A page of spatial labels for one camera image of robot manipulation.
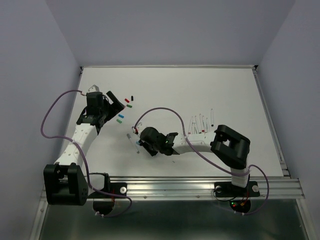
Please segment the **pink cap pen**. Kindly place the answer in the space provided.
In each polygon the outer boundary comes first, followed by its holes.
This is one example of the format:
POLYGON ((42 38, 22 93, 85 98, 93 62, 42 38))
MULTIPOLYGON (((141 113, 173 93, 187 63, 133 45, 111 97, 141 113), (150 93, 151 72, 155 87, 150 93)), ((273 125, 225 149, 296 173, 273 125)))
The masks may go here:
POLYGON ((194 117, 192 116, 189 121, 188 134, 189 135, 192 134, 193 130, 194 130, 194 117))

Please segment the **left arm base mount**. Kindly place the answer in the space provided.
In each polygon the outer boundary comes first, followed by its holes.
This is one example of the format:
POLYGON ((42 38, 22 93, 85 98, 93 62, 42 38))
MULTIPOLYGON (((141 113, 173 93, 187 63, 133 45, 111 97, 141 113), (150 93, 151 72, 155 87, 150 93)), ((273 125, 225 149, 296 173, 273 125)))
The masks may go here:
POLYGON ((125 214, 133 201, 127 196, 128 184, 113 182, 108 173, 91 172, 87 176, 93 187, 89 188, 88 200, 92 200, 94 214, 101 218, 113 218, 125 214))

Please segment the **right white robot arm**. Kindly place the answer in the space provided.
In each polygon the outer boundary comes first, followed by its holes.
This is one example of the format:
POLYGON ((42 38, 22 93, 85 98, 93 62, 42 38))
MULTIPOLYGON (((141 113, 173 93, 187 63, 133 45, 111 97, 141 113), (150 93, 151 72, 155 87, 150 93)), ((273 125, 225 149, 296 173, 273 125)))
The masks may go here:
POLYGON ((146 127, 139 134, 139 144, 151 156, 213 153, 230 168, 231 192, 242 195, 248 190, 247 158, 251 141, 226 125, 219 125, 215 131, 187 136, 177 132, 164 135, 154 127, 146 127))

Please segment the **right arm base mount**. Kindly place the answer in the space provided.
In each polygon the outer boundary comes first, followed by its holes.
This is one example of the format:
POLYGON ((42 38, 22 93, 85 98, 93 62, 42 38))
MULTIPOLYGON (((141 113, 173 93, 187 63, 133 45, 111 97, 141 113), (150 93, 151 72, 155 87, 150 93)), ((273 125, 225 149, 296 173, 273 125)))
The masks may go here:
POLYGON ((245 188, 235 186, 230 181, 219 181, 214 184, 213 196, 222 202, 228 202, 236 213, 248 214, 251 209, 251 198, 260 197, 256 181, 249 181, 245 188))

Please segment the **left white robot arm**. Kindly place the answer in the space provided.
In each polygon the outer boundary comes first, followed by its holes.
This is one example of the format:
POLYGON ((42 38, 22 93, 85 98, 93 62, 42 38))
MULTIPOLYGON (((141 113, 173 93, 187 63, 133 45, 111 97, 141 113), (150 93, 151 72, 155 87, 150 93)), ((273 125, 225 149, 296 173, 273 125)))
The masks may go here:
POLYGON ((108 91, 89 90, 86 106, 81 111, 72 137, 61 156, 43 170, 47 202, 50 205, 82 206, 89 195, 89 185, 82 166, 87 166, 87 152, 102 127, 116 117, 125 106, 108 91))

